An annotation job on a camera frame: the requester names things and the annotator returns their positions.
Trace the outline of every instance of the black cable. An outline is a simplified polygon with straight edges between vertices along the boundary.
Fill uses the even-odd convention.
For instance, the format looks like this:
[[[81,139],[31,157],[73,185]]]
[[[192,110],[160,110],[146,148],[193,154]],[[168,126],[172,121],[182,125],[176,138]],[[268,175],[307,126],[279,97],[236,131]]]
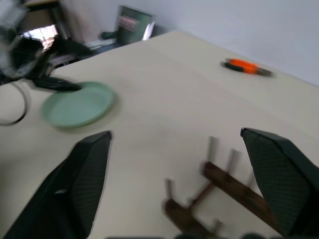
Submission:
[[[19,85],[17,85],[16,83],[14,82],[11,82],[11,84],[18,90],[21,92],[22,94],[22,97],[23,97],[23,102],[24,102],[24,109],[23,109],[23,113],[22,115],[20,116],[20,118],[18,118],[17,120],[13,121],[13,122],[7,122],[5,120],[1,120],[0,119],[0,126],[12,126],[12,125],[15,125],[17,123],[19,123],[21,120],[24,119],[24,117],[26,116],[26,113],[28,112],[28,99],[27,99],[27,95],[26,95],[26,92],[25,90],[20,87]]]

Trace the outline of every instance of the light green plate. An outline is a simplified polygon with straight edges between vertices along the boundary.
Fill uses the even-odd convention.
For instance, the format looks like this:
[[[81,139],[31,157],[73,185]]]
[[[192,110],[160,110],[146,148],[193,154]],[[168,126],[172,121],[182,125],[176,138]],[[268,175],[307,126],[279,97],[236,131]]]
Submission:
[[[74,128],[96,121],[115,101],[114,92],[98,82],[80,83],[76,92],[57,92],[42,105],[43,118],[55,127]]]

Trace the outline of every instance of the computer monitor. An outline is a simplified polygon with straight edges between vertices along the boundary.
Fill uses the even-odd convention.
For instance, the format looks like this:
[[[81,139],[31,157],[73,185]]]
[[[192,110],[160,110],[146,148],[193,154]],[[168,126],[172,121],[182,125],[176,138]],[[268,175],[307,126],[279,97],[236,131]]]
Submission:
[[[86,239],[103,190],[111,132],[78,142],[43,181],[4,239]]]
[[[148,40],[153,26],[152,15],[128,6],[120,6],[116,43],[123,46]]]

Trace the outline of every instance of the orange object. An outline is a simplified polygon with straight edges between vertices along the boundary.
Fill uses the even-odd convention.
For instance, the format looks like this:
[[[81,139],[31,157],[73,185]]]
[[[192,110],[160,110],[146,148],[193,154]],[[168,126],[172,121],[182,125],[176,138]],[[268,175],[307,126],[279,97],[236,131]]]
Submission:
[[[256,64],[239,59],[229,59],[228,63],[238,67],[242,67],[243,72],[247,74],[257,74],[258,66]]]

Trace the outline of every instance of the white wall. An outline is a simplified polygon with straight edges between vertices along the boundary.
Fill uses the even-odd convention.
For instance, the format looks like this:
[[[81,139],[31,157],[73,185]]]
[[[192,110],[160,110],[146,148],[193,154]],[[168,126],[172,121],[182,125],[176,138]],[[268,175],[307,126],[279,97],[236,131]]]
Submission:
[[[95,29],[114,29],[119,4],[319,85],[318,0],[90,0]]]

